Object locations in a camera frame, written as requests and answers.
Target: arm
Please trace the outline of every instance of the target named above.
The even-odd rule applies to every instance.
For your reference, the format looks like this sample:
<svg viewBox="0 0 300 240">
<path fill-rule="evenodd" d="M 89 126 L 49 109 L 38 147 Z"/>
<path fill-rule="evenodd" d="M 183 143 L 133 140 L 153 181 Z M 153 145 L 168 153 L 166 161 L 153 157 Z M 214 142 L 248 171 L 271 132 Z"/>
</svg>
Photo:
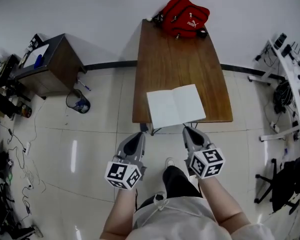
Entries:
<svg viewBox="0 0 300 240">
<path fill-rule="evenodd" d="M 100 239 L 124 240 L 132 231 L 135 211 L 136 189 L 120 189 L 105 222 Z"/>
<path fill-rule="evenodd" d="M 250 224 L 237 201 L 215 177 L 199 179 L 199 185 L 218 224 L 230 234 Z"/>
</svg>

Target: white shirt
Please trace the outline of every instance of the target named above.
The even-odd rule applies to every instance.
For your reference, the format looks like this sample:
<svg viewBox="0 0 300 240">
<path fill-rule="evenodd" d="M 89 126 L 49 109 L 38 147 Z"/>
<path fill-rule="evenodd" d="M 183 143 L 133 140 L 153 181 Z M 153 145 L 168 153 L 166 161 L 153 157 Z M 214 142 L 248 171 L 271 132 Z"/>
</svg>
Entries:
<svg viewBox="0 0 300 240">
<path fill-rule="evenodd" d="M 262 224 L 243 226 L 230 235 L 207 207 L 207 200 L 199 197 L 155 200 L 134 214 L 127 240 L 274 240 Z"/>
</svg>

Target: puma logo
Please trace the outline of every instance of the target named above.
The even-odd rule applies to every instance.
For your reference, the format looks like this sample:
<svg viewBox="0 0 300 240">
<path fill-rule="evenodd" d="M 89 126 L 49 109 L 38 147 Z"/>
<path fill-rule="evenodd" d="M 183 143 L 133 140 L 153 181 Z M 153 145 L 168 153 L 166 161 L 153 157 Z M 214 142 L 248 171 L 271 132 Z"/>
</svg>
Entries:
<svg viewBox="0 0 300 240">
<path fill-rule="evenodd" d="M 199 23 L 196 24 L 196 22 L 193 20 L 192 22 L 188 21 L 187 24 L 195 28 Z"/>
</svg>

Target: white paper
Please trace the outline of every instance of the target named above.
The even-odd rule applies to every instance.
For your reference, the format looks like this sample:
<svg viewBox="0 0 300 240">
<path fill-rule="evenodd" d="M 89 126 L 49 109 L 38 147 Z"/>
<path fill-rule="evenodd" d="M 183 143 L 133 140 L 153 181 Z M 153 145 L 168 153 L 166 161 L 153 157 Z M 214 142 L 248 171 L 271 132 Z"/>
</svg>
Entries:
<svg viewBox="0 0 300 240">
<path fill-rule="evenodd" d="M 39 55 L 42 55 L 42 57 L 45 55 L 46 50 L 48 49 L 49 44 L 46 44 L 44 46 L 39 47 L 38 49 L 33 50 L 28 58 L 26 59 L 25 63 L 24 63 L 24 68 L 33 65 L 36 63 L 36 60 L 38 58 Z"/>
<path fill-rule="evenodd" d="M 179 124 L 179 115 L 171 90 L 146 93 L 153 127 L 162 128 Z"/>
<path fill-rule="evenodd" d="M 180 124 L 206 118 L 206 113 L 195 84 L 175 88 L 172 92 Z"/>
<path fill-rule="evenodd" d="M 206 118 L 195 84 L 147 92 L 146 95 L 155 129 Z"/>
</svg>

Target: red backpack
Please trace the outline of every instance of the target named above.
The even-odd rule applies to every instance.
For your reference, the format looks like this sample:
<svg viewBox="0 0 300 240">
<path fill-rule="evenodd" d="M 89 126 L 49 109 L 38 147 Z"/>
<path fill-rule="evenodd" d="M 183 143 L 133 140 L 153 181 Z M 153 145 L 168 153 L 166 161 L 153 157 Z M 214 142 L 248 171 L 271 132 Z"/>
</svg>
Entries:
<svg viewBox="0 0 300 240">
<path fill-rule="evenodd" d="M 210 11 L 189 0 L 170 0 L 152 20 L 169 35 L 178 39 L 206 37 L 204 28 Z"/>
</svg>

